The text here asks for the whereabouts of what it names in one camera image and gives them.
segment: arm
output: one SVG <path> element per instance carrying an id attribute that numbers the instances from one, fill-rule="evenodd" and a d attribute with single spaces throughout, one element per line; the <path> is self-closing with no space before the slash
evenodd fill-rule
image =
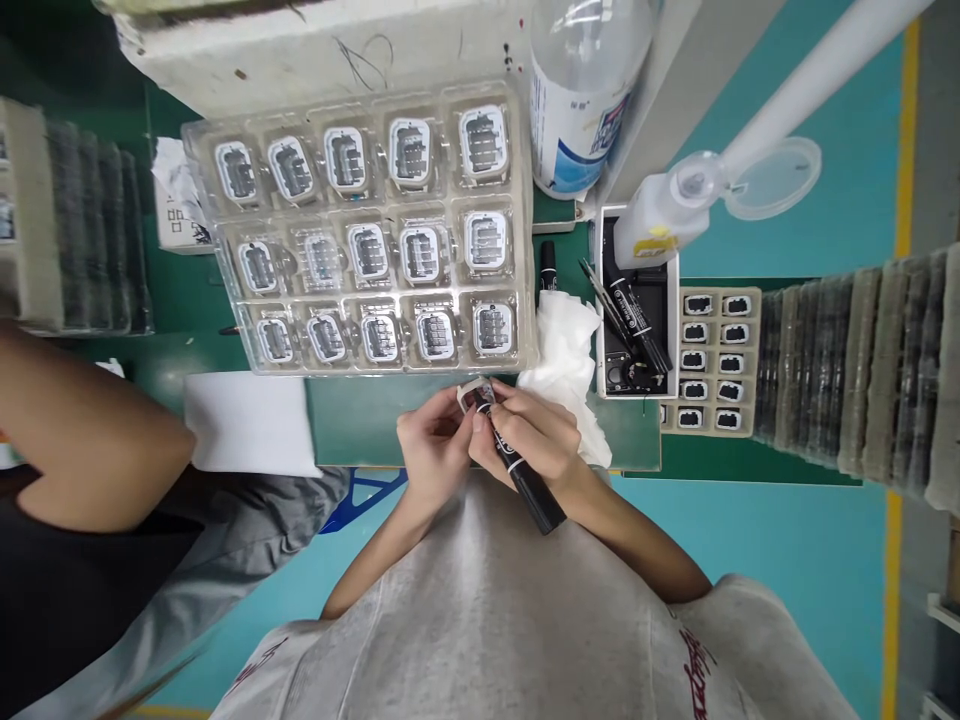
<path id="1" fill-rule="evenodd" d="M 336 620 L 353 607 L 387 570 L 417 546 L 436 514 L 437 510 L 404 491 L 393 512 L 333 588 L 320 619 Z"/>
<path id="2" fill-rule="evenodd" d="M 137 527 L 183 472 L 193 436 L 132 383 L 0 322 L 0 428 L 41 477 L 17 496 L 47 525 Z"/>
<path id="3" fill-rule="evenodd" d="M 457 388 L 441 390 L 397 420 L 408 484 L 397 507 L 347 568 L 327 600 L 321 620 L 336 620 L 383 574 L 417 546 L 447 500 L 463 485 L 473 410 L 466 417 Z"/>
<path id="4" fill-rule="evenodd" d="M 493 424 L 537 470 L 567 517 L 582 525 L 623 560 L 665 603 L 703 597 L 711 584 L 673 539 L 620 497 L 580 459 L 580 433 L 571 413 L 553 403 L 495 381 L 506 398 L 493 408 Z M 494 450 L 493 433 L 482 415 L 470 456 L 494 477 L 513 487 Z"/>

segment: plastic lid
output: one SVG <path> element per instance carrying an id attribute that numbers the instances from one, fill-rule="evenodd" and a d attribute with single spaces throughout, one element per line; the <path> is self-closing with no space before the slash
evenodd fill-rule
<path id="1" fill-rule="evenodd" d="M 752 156 L 734 170 L 724 194 L 727 210 L 741 220 L 766 220 L 806 197 L 823 167 L 820 146 L 791 137 Z"/>

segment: stack of plastic trays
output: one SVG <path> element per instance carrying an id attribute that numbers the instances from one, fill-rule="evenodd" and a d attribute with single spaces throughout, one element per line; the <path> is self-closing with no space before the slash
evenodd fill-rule
<path id="1" fill-rule="evenodd" d="M 933 507 L 960 515 L 960 244 L 947 251 L 944 277 L 939 389 L 924 497 Z"/>
<path id="2" fill-rule="evenodd" d="M 120 149 L 114 143 L 102 142 L 98 150 L 110 330 L 127 334 L 130 332 L 130 288 L 126 273 L 127 243 L 123 222 L 123 168 Z"/>
<path id="3" fill-rule="evenodd" d="M 107 275 L 107 235 L 103 224 L 103 185 L 100 179 L 97 136 L 80 133 L 80 180 L 83 210 L 83 255 L 86 263 L 87 286 L 90 292 L 90 327 L 97 331 L 110 330 L 110 280 Z"/>
<path id="4" fill-rule="evenodd" d="M 153 332 L 153 306 L 147 292 L 147 268 L 143 247 L 143 218 L 140 215 L 140 193 L 137 185 L 137 166 L 133 155 L 120 153 L 123 183 L 123 242 L 126 245 L 125 274 L 130 306 L 130 333 L 145 335 Z"/>
<path id="5" fill-rule="evenodd" d="M 891 261 L 883 267 L 863 447 L 864 477 L 891 485 L 894 431 L 902 357 L 904 307 L 909 275 L 916 260 Z"/>
<path id="6" fill-rule="evenodd" d="M 805 457 L 829 467 L 836 467 L 837 463 L 843 355 L 846 351 L 852 285 L 852 275 L 825 278 L 817 284 L 816 347 L 811 372 L 810 428 Z"/>
<path id="7" fill-rule="evenodd" d="M 754 437 L 761 442 L 772 445 L 777 431 L 783 290 L 764 293 L 763 308 L 757 367 L 757 415 L 754 424 Z"/>
<path id="8" fill-rule="evenodd" d="M 47 120 L 47 148 L 53 176 L 53 202 L 60 248 L 64 326 L 88 328 L 90 295 L 83 248 L 86 224 L 80 196 L 80 132 L 71 123 Z"/>
<path id="9" fill-rule="evenodd" d="M 903 475 L 906 491 L 913 497 L 923 497 L 930 479 L 930 451 L 937 408 L 940 369 L 940 336 L 943 330 L 943 294 L 946 285 L 946 251 L 928 258 L 927 297 L 924 301 L 920 327 L 919 352 L 916 361 L 916 392 L 911 436 L 904 437 L 904 447 L 898 445 L 894 456 L 894 472 Z M 908 454 L 909 459 L 901 459 Z"/>
<path id="10" fill-rule="evenodd" d="M 873 357 L 874 329 L 880 268 L 858 270 L 853 276 L 850 321 L 844 358 L 843 411 L 837 467 L 840 472 L 861 477 L 862 454 L 867 428 L 867 388 Z"/>
<path id="11" fill-rule="evenodd" d="M 794 286 L 783 291 L 783 321 L 780 324 L 780 368 L 777 388 L 777 421 L 774 447 L 777 450 L 790 451 L 791 438 L 794 435 L 795 413 L 798 406 L 800 387 L 800 343 L 801 328 L 798 326 L 798 308 L 800 287 Z"/>

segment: stacked trays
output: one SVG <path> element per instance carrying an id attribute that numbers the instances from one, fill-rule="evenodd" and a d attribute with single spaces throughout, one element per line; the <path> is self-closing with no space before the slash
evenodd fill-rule
<path id="1" fill-rule="evenodd" d="M 669 434 L 753 434 L 760 340 L 758 288 L 682 287 L 680 395 L 660 402 Z"/>
<path id="2" fill-rule="evenodd" d="M 490 81 L 184 126 L 254 371 L 534 361 L 522 113 Z"/>

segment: black marker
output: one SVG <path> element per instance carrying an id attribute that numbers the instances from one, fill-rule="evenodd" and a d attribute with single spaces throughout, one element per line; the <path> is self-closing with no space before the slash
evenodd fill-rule
<path id="1" fill-rule="evenodd" d="M 557 249 L 553 240 L 544 240 L 540 245 L 540 289 L 557 289 Z"/>
<path id="2" fill-rule="evenodd" d="M 650 332 L 652 329 L 650 321 L 640 307 L 636 295 L 633 294 L 630 283 L 624 280 L 623 275 L 620 274 L 620 268 L 607 252 L 603 253 L 603 284 L 632 341 L 643 348 L 643 354 L 654 373 L 666 377 L 667 373 L 673 369 L 670 356 L 664 352 L 660 343 Z"/>
<path id="3" fill-rule="evenodd" d="M 477 412 L 482 412 L 490 419 L 490 425 L 493 426 L 493 418 L 490 417 L 490 408 L 492 403 L 487 400 L 480 390 L 473 391 L 473 401 L 477 406 Z M 527 503 L 527 509 L 533 516 L 533 521 L 537 523 L 537 528 L 542 535 L 549 534 L 555 530 L 560 523 L 567 519 L 567 514 L 563 512 L 560 503 L 550 492 L 550 488 L 540 477 L 540 473 L 530 467 L 520 453 L 510 447 L 500 433 L 493 431 L 493 439 L 497 445 L 497 453 L 503 460 L 504 467 L 507 468 L 507 474 L 517 486 L 517 492 Z"/>

